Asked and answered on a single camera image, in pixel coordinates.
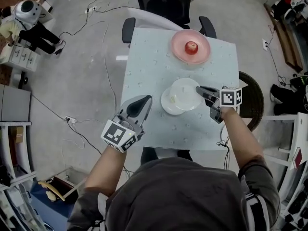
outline black pants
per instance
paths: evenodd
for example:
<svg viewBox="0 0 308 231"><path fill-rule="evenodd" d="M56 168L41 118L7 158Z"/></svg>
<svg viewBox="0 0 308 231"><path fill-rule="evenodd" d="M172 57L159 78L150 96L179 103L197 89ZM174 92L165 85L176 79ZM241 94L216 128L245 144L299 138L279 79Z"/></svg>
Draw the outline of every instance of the black pants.
<svg viewBox="0 0 308 231"><path fill-rule="evenodd" d="M192 157L187 150L179 150L178 157L185 158L187 160L192 161ZM143 165L147 162L158 159L155 148L153 147L144 147L141 155L140 165Z"/></svg>
<svg viewBox="0 0 308 231"><path fill-rule="evenodd" d="M304 104L307 104L305 87L298 89L296 92L286 88L281 88L276 85L272 85L270 92L275 98L282 102L282 104L276 104L274 107L274 114L276 116L281 114L294 114L298 112L307 114Z"/></svg>
<svg viewBox="0 0 308 231"><path fill-rule="evenodd" d="M39 47L48 54L52 54L55 47L47 43L44 39L52 44L59 43L60 39L51 31L47 30L42 23L38 22L33 28L27 31L20 31L19 37L30 42L33 46Z"/></svg>
<svg viewBox="0 0 308 231"><path fill-rule="evenodd" d="M281 16L284 15L288 9L291 9L291 5L286 3L284 0L281 0L274 8L274 18L280 20Z"/></svg>

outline cardboard box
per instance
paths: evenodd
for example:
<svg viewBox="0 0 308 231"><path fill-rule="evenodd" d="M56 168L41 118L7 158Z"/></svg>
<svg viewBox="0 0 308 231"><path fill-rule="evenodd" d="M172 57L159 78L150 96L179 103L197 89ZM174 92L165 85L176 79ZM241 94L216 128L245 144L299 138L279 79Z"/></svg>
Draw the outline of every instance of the cardboard box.
<svg viewBox="0 0 308 231"><path fill-rule="evenodd" d="M24 127L16 127L16 143L24 141Z"/></svg>

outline wicker chair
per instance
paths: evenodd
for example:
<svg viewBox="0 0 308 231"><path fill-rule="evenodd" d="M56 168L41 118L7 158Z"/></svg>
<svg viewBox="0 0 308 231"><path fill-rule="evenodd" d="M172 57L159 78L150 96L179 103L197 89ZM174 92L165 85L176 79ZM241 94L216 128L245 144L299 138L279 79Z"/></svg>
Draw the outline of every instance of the wicker chair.
<svg viewBox="0 0 308 231"><path fill-rule="evenodd" d="M240 106L240 117L252 119L247 127L250 131L253 131L259 125L263 117L263 93L258 83L248 74L239 71L239 78L247 84L247 86L242 89L243 101Z"/></svg>

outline pink plate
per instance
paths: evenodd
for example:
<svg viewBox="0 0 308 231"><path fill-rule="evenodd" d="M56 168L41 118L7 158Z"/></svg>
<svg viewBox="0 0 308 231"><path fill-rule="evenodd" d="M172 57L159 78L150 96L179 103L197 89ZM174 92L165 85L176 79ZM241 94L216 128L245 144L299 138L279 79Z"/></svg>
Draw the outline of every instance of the pink plate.
<svg viewBox="0 0 308 231"><path fill-rule="evenodd" d="M198 45L198 52L195 55L189 55L185 52L185 44L193 41ZM210 44L201 33L184 29L178 31L171 40L171 49L173 54L188 64L201 64L207 61L210 56Z"/></svg>

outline chair armrest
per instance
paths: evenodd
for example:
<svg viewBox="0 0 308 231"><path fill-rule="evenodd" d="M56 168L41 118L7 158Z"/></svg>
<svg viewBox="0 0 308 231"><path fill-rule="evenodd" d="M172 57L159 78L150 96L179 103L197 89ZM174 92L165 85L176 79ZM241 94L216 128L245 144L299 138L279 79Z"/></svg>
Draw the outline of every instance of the chair armrest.
<svg viewBox="0 0 308 231"><path fill-rule="evenodd" d="M199 16L199 21L202 26L200 33L204 34L207 37L216 39L217 38L216 32L209 18L204 16Z"/></svg>
<svg viewBox="0 0 308 231"><path fill-rule="evenodd" d="M136 18L127 18L122 27L122 41L125 44L130 44L133 37L136 25Z"/></svg>

